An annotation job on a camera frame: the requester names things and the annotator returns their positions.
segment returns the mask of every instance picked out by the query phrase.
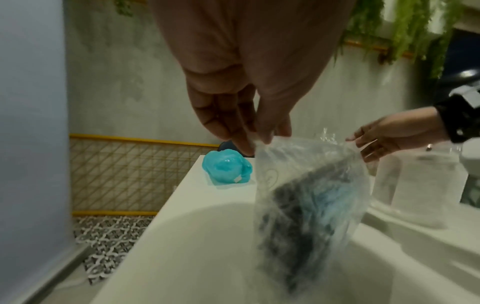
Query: plastic bag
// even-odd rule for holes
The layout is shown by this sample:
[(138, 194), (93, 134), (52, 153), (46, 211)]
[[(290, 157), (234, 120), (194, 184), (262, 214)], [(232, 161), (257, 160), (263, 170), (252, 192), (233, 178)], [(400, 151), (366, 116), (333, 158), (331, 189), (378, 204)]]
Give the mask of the plastic bag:
[(246, 183), (250, 181), (252, 165), (240, 153), (226, 149), (210, 151), (205, 155), (201, 167), (212, 182), (221, 184)]
[(257, 147), (255, 303), (318, 303), (321, 280), (370, 202), (360, 151), (331, 141), (274, 138)]

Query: white countertop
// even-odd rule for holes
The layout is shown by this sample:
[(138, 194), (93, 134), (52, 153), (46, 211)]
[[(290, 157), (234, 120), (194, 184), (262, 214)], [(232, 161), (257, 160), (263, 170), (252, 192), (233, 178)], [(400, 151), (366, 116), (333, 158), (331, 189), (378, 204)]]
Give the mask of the white countertop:
[[(202, 159), (92, 304), (242, 303), (255, 162), (249, 183), (214, 186)], [(449, 222), (435, 230), (369, 209), (330, 303), (480, 303), (480, 210), (461, 205)]]

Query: white wall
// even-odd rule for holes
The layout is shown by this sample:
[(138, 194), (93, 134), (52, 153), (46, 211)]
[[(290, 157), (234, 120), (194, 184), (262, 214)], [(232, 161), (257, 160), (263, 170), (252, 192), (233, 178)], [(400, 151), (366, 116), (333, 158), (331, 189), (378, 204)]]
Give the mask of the white wall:
[(61, 0), (0, 9), (0, 303), (75, 249)]
[[(66, 0), (70, 132), (216, 143), (190, 107), (184, 76), (148, 8), (117, 15), (112, 1)], [(417, 98), (410, 62), (391, 69), (345, 48), (292, 113), (293, 134), (313, 137), (323, 127), (343, 137), (360, 124), (403, 110)]]

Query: blue plastic object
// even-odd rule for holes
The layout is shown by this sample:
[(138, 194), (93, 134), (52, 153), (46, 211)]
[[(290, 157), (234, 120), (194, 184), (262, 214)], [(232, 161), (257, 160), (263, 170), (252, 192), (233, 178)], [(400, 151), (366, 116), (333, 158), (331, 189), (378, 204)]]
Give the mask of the blue plastic object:
[(213, 182), (222, 184), (246, 183), (250, 181), (252, 165), (234, 150), (210, 151), (201, 167)]

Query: concrete wall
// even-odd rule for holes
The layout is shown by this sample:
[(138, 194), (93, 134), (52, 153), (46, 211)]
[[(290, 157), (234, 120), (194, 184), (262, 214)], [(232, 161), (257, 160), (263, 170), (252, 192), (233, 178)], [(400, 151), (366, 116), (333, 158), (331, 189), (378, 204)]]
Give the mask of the concrete wall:
[[(218, 140), (190, 107), (184, 76), (148, 8), (117, 15), (111, 1), (65, 0), (70, 131), (198, 143)], [(293, 134), (327, 127), (343, 137), (381, 115), (414, 103), (414, 67), (380, 67), (377, 53), (345, 48), (294, 109)]]
[(0, 303), (38, 287), (75, 248), (61, 0), (0, 9)]

